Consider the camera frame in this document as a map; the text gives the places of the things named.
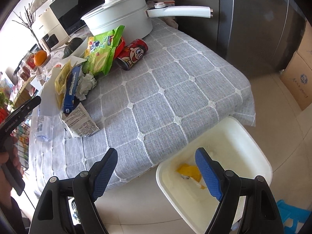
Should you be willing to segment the person's left hand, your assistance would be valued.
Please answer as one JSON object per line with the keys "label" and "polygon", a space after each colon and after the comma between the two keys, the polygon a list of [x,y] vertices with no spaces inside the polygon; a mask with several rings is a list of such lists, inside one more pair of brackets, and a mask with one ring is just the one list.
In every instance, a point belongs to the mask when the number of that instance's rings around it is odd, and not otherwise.
{"label": "person's left hand", "polygon": [[16,194],[21,196],[25,188],[25,183],[22,179],[21,172],[14,166],[13,160],[15,158],[15,154],[13,149],[14,141],[12,136],[1,141],[1,153],[7,152],[9,156],[7,162],[5,164],[1,164],[1,169],[3,170],[4,175],[11,187],[16,191]]}

